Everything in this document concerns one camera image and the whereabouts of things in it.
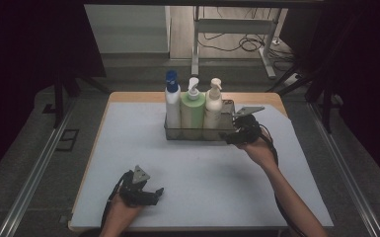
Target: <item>wall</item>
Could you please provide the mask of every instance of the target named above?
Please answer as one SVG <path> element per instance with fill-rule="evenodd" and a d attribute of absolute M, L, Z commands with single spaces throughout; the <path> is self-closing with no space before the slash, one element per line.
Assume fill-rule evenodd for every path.
<path fill-rule="evenodd" d="M 169 52 L 169 6 L 85 5 L 100 53 Z"/>

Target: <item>white surface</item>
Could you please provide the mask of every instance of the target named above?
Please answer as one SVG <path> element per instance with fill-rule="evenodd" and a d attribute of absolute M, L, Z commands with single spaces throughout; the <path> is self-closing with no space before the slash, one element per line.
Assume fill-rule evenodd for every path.
<path fill-rule="evenodd" d="M 255 116 L 274 139 L 282 173 L 322 224 L 333 226 L 291 121 L 265 106 Z M 71 228 L 100 226 L 114 185 L 135 165 L 152 177 L 144 191 L 165 191 L 131 227 L 286 226 L 265 173 L 245 152 L 224 142 L 168 141 L 164 119 L 165 104 L 110 103 Z"/>
<path fill-rule="evenodd" d="M 169 6 L 85 5 L 100 53 L 169 52 Z"/>

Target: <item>bottle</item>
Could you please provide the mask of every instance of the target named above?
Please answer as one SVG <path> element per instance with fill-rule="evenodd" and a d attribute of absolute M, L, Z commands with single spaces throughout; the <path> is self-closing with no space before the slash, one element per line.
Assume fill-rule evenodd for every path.
<path fill-rule="evenodd" d="M 181 128 L 202 128 L 205 95 L 196 89 L 198 82 L 191 77 L 189 90 L 181 95 Z"/>
<path fill-rule="evenodd" d="M 221 118 L 223 102 L 221 99 L 221 80 L 211 79 L 211 89 L 205 94 L 205 112 L 203 128 L 214 129 L 218 127 Z"/>
<path fill-rule="evenodd" d="M 166 73 L 166 126 L 167 128 L 181 128 L 181 87 L 177 82 L 177 72 L 169 70 Z"/>

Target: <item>human arm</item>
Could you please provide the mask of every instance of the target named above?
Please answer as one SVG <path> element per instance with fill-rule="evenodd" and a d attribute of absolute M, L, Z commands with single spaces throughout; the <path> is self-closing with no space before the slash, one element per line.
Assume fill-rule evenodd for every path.
<path fill-rule="evenodd" d="M 313 212 L 284 178 L 263 139 L 259 138 L 253 143 L 237 147 L 245 150 L 249 157 L 264 169 L 280 205 L 289 219 L 306 236 L 328 236 Z"/>
<path fill-rule="evenodd" d="M 136 207 L 127 206 L 119 195 L 115 195 L 100 237 L 119 236 L 142 209 L 142 205 Z"/>

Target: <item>white tabletop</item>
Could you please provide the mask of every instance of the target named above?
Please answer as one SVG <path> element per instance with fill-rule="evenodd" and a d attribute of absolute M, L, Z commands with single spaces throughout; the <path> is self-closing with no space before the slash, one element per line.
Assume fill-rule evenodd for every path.
<path fill-rule="evenodd" d="M 291 121 L 270 105 L 255 113 L 270 131 L 281 172 L 324 226 L 333 226 Z M 232 229 L 286 226 L 266 174 L 225 142 L 165 138 L 163 103 L 110 103 L 69 227 L 99 227 L 106 201 L 123 173 L 139 165 L 165 188 L 130 229 Z"/>

